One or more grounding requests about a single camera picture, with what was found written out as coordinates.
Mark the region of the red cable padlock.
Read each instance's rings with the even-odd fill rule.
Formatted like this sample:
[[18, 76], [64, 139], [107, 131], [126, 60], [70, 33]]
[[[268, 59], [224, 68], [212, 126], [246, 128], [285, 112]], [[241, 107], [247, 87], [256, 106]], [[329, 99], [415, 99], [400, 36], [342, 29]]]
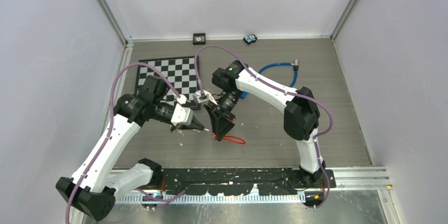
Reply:
[[234, 135], [225, 135], [222, 139], [218, 139], [217, 135], [215, 133], [211, 133], [210, 137], [215, 141], [227, 141], [239, 145], [245, 145], [246, 141], [241, 138]]

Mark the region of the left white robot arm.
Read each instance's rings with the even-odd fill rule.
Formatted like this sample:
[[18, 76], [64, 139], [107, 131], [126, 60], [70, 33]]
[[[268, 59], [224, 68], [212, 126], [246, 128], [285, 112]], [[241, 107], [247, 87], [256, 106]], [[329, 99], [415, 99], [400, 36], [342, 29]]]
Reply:
[[119, 175], [109, 174], [129, 141], [151, 119], [170, 125], [171, 131], [205, 129], [191, 108], [163, 102], [167, 92], [162, 78], [148, 76], [136, 95], [125, 94], [117, 100], [113, 117], [89, 156], [71, 177], [56, 183], [69, 206], [101, 221], [116, 200], [141, 186], [156, 189], [162, 184], [161, 165], [147, 158]]

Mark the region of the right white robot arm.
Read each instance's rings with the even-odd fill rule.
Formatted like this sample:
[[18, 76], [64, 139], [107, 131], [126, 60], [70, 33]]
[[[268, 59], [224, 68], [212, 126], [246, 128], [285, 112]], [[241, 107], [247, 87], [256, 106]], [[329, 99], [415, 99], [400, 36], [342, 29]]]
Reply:
[[300, 154], [299, 181], [315, 187], [323, 179], [324, 160], [318, 147], [320, 111], [307, 87], [295, 89], [270, 80], [235, 60], [212, 74], [212, 83], [222, 90], [222, 97], [204, 107], [211, 122], [211, 137], [223, 140], [234, 128], [232, 110], [244, 92], [271, 104], [283, 114], [283, 129], [294, 139]]

